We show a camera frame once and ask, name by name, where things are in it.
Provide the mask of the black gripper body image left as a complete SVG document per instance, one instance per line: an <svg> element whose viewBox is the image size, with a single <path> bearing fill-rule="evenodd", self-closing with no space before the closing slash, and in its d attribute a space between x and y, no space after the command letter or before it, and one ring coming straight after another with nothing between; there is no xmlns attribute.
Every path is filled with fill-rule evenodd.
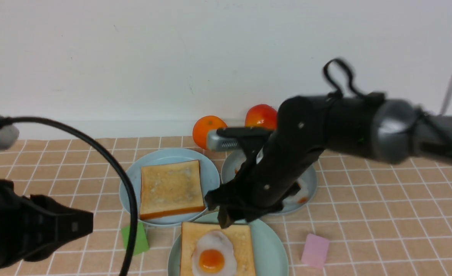
<svg viewBox="0 0 452 276"><path fill-rule="evenodd" d="M18 196L0 179L0 268L47 259L57 248L56 215L39 200Z"/></svg>

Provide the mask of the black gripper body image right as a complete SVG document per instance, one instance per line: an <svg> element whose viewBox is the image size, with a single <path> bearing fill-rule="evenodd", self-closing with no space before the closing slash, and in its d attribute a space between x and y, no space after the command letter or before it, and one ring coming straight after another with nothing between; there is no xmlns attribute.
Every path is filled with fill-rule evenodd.
<svg viewBox="0 0 452 276"><path fill-rule="evenodd" d="M280 105L277 129L264 145L262 159L236 176L246 220L283 209L289 190L324 150L331 105L327 96L295 96Z"/></svg>

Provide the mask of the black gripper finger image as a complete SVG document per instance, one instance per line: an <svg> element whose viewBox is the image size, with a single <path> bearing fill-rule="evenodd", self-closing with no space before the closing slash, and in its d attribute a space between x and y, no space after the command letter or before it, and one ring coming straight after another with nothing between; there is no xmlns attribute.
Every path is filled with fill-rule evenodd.
<svg viewBox="0 0 452 276"><path fill-rule="evenodd" d="M221 184L217 189L206 193L205 203L208 211L215 209L224 212L236 212L242 210L241 188L239 182L231 180Z"/></svg>
<svg viewBox="0 0 452 276"><path fill-rule="evenodd" d="M221 229L227 229L233 224L249 224L249 221L246 220L245 208L240 206L221 205L217 219Z"/></svg>
<svg viewBox="0 0 452 276"><path fill-rule="evenodd" d="M45 195L31 195L35 214L31 216L35 249L31 262L47 259L57 249L93 232L93 213L58 203Z"/></svg>

